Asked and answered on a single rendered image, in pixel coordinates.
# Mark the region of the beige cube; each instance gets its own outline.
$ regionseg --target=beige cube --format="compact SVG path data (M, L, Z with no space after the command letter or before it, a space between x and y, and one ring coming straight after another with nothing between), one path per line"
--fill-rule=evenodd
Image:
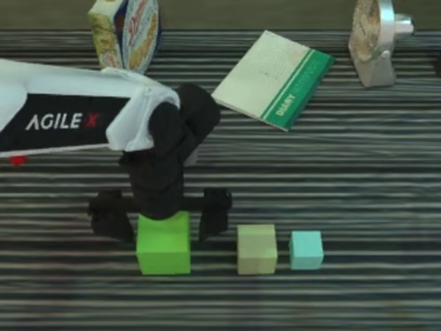
M238 225L238 273L273 274L277 265L276 227Z

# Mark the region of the striped tablecloth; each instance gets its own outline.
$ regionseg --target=striped tablecloth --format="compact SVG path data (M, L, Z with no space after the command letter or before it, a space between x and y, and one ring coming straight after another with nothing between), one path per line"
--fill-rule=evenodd
M185 178L232 190L231 228L200 244L193 216L191 275L143 277L133 247L92 234L88 199L130 191L118 154L1 161L0 330L440 330L441 33L399 43L397 84L375 90L348 32L280 33L336 63L290 133L223 110ZM148 74L212 91L259 34L165 32ZM0 57L97 68L89 32L0 32ZM246 223L276 224L275 275L236 274ZM321 270L289 270L292 230L322 231Z

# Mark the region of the green and white notebook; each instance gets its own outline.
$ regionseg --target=green and white notebook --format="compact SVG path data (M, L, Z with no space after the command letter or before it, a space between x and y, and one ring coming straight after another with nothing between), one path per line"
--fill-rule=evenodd
M212 96L288 131L333 63L328 54L264 31Z

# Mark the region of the red letter x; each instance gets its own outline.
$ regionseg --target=red letter x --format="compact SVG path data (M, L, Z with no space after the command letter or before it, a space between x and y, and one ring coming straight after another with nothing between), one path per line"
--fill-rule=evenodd
M98 118L99 113L98 112L91 112L90 114L88 114L88 116L89 117L88 117L87 122L85 123L85 126L87 128L94 128L96 126L96 119Z

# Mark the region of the bright green block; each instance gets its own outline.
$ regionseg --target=bright green block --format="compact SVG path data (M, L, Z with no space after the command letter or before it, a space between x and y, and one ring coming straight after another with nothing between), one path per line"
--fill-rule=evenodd
M163 221L139 216L136 257L142 274L189 274L190 252L188 212Z
M324 257L320 231L293 231L289 255L292 270L320 269Z

